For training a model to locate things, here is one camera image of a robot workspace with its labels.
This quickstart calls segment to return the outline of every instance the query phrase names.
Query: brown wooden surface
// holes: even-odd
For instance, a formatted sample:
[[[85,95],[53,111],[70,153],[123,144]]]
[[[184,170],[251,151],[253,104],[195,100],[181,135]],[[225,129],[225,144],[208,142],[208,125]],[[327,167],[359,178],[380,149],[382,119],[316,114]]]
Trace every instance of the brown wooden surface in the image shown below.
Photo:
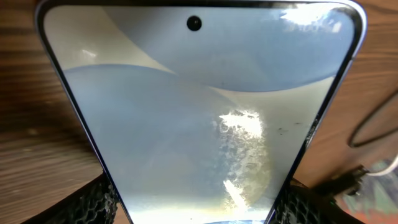
[[[369,32],[295,178],[324,178],[393,155],[398,134],[362,149],[355,126],[398,89],[398,2],[361,0]],[[33,28],[33,1],[0,0],[0,223],[20,223],[100,175]],[[398,124],[397,111],[383,116]],[[116,223],[127,223],[119,211]]]

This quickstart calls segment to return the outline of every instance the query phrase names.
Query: phone frame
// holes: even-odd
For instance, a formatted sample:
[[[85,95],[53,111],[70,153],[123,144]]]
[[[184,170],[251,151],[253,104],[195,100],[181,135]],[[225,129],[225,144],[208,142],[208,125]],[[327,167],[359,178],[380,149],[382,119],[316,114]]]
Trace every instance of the phone frame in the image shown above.
[[[118,189],[116,185],[113,182],[113,179],[109,173],[108,168],[106,167],[106,164],[104,163],[104,160],[98,150],[98,147],[95,143],[95,140],[93,136],[90,133],[90,130],[85,122],[85,119],[77,105],[76,99],[73,96],[73,93],[67,83],[67,80],[63,74],[63,71],[57,61],[57,58],[47,40],[47,37],[45,35],[44,31],[44,17],[46,13],[51,10],[54,7],[57,6],[63,6],[63,5],[69,5],[69,6],[187,6],[187,7],[263,7],[263,8],[271,8],[274,7],[274,4],[277,3],[277,8],[285,8],[291,4],[308,4],[308,3],[342,3],[345,4],[346,6],[349,6],[351,9],[351,13],[346,14],[350,16],[352,21],[354,22],[354,37],[353,41],[351,43],[351,46],[343,60],[343,63],[341,64],[338,73],[336,74],[335,79],[333,80],[328,93],[326,94],[325,99],[323,100],[323,103],[318,110],[318,113],[311,125],[311,128],[307,134],[307,137],[304,139],[304,142],[297,154],[297,157],[295,158],[289,173],[282,184],[282,187],[279,190],[279,193],[275,199],[274,204],[271,206],[270,212],[267,215],[265,222],[264,223],[269,223],[271,220],[271,217],[275,213],[275,205],[278,203],[281,197],[281,193],[283,190],[289,186],[290,181],[293,178],[294,172],[296,171],[297,167],[300,164],[300,161],[302,160],[302,157],[305,153],[305,151],[308,149],[317,129],[319,128],[319,124],[321,121],[324,119],[325,114],[331,105],[331,102],[333,101],[333,98],[336,95],[337,90],[339,89],[344,77],[347,74],[347,71],[349,70],[350,66],[353,63],[353,59],[357,55],[364,37],[366,35],[366,28],[367,28],[367,19],[366,19],[366,13],[364,9],[356,2],[349,1],[349,0],[332,0],[332,1],[317,1],[317,0],[306,0],[306,1],[292,1],[292,0],[280,0],[280,1],[268,1],[268,0],[260,0],[260,1],[250,1],[250,0],[44,0],[36,6],[35,10],[35,15],[34,15],[34,22],[35,22],[35,28],[39,34],[40,41],[42,45],[44,46],[44,50],[47,53],[47,56],[50,58],[51,64],[54,67],[61,84],[73,106],[73,109],[75,110],[76,115],[78,116],[78,119],[80,120],[81,125],[83,126],[83,129],[85,130],[86,135],[88,136],[88,139],[90,141],[90,144],[92,148],[95,151],[95,154],[97,158],[99,159],[99,162],[101,163],[101,166],[105,172],[105,174],[108,176],[109,181],[112,183],[116,194],[119,197],[120,204],[124,210],[124,213],[127,216],[127,219],[129,220],[130,223],[133,223],[132,218],[130,217],[128,211],[126,210],[126,207],[124,205],[124,202],[122,200],[122,197],[120,196]]]

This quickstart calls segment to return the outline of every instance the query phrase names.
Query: smartphone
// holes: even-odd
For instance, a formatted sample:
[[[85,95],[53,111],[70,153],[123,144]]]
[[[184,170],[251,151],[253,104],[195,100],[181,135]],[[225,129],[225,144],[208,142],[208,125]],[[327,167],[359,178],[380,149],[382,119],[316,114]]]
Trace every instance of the smartphone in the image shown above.
[[[352,1],[49,0],[35,24],[131,223],[267,223],[366,15]]]

